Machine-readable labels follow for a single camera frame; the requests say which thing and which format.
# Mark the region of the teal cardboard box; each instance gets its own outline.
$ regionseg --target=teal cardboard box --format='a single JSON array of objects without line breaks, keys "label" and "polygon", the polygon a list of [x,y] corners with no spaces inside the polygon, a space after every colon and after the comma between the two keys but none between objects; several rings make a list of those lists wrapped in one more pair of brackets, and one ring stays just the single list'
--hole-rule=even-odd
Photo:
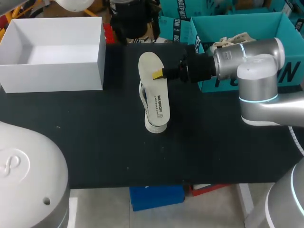
[{"label": "teal cardboard box", "polygon": [[[204,53],[222,37],[247,32],[254,39],[279,38],[285,48],[285,65],[278,72],[279,86],[299,85],[304,75],[304,39],[284,13],[257,13],[192,18],[188,44]],[[199,82],[202,92],[238,90],[238,80]]]},{"label": "teal cardboard box", "polygon": [[269,9],[267,7],[263,7],[263,8],[255,8],[255,9],[235,10],[233,7],[232,10],[229,10],[227,14],[249,14],[249,13],[269,13]]},{"label": "teal cardboard box", "polygon": [[304,35],[304,14],[292,13],[289,17],[291,23],[294,25],[295,29],[298,30],[302,36]]},{"label": "teal cardboard box", "polygon": [[294,0],[272,0],[269,6],[270,12],[283,12],[288,17],[294,9]]},{"label": "teal cardboard box", "polygon": [[161,0],[163,15],[169,18],[190,20],[191,17],[218,15],[225,12],[232,0]]},{"label": "teal cardboard box", "polygon": [[189,21],[159,16],[158,23],[160,26],[161,38],[173,40],[173,42],[188,42],[190,30]]}]

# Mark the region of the tiled floor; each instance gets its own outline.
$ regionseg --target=tiled floor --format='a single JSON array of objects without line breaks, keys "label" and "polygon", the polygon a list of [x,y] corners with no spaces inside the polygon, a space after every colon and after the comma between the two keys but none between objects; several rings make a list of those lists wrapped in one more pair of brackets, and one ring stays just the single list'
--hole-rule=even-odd
[{"label": "tiled floor", "polygon": [[[257,199],[268,188],[251,185]],[[244,218],[235,186],[182,204],[133,212],[129,188],[73,190],[77,198],[75,228],[243,228]]]}]

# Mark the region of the black table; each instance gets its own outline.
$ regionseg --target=black table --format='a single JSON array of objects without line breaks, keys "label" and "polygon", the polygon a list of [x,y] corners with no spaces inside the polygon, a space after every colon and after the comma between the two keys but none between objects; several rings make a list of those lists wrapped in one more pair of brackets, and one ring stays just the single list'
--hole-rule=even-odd
[{"label": "black table", "polygon": [[[104,91],[2,89],[0,120],[53,140],[66,158],[73,189],[274,182],[302,158],[286,126],[242,122],[237,92],[203,94],[197,84],[180,81],[168,85],[167,130],[148,132],[138,92],[138,59],[146,51],[173,67],[183,46],[108,46]],[[304,145],[304,131],[295,132]]]}]

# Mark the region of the robot logo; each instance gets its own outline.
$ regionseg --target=robot logo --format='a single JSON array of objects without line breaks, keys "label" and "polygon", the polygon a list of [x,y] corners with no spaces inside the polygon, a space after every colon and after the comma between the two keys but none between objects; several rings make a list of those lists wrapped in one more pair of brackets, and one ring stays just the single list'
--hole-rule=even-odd
[{"label": "robot logo", "polygon": [[28,175],[30,160],[17,148],[0,150],[0,188],[19,185]]},{"label": "robot logo", "polygon": [[0,165],[0,174],[3,177],[7,177],[10,174],[11,169],[15,169],[20,165],[20,157],[13,155],[10,156],[5,165]]}]

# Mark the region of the open white box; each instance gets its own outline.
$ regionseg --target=open white box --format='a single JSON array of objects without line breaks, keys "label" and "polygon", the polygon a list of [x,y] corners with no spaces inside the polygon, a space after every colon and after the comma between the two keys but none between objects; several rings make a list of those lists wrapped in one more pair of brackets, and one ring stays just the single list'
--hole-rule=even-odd
[{"label": "open white box", "polygon": [[15,19],[0,44],[6,93],[101,90],[105,67],[101,18]]}]

